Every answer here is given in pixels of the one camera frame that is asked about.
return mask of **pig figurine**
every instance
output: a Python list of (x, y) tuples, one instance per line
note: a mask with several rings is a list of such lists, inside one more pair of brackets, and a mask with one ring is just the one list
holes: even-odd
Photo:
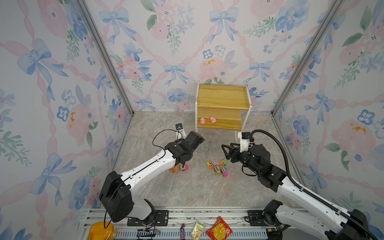
[(210, 120), (211, 120), (212, 123), (216, 123), (216, 118), (211, 116)]

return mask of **floral wallpaper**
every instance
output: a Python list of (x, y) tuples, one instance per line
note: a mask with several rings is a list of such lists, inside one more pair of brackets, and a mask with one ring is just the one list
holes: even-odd
[(193, 111), (197, 81), (248, 83), (270, 111), (332, 0), (86, 3), (135, 111)]
[(346, 0), (276, 115), (307, 186), (335, 204), (363, 211), (379, 239), (384, 239), (383, 8), (383, 0)]
[(130, 114), (71, 0), (0, 6), (0, 239), (76, 239)]

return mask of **black mounting plate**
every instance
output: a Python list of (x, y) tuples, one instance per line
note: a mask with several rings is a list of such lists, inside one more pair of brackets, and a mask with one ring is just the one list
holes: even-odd
[[(157, 217), (157, 219), (155, 222), (155, 226), (166, 227), (168, 225), (168, 215), (169, 215), (168, 210), (156, 210), (154, 219), (156, 219), (156, 217)], [(145, 225), (144, 225), (144, 221), (141, 221), (141, 220), (133, 217), (131, 219), (128, 218), (127, 226), (144, 227)]]
[(269, 225), (264, 221), (263, 210), (248, 210), (248, 221), (250, 221), (251, 227), (273, 227), (275, 225)]

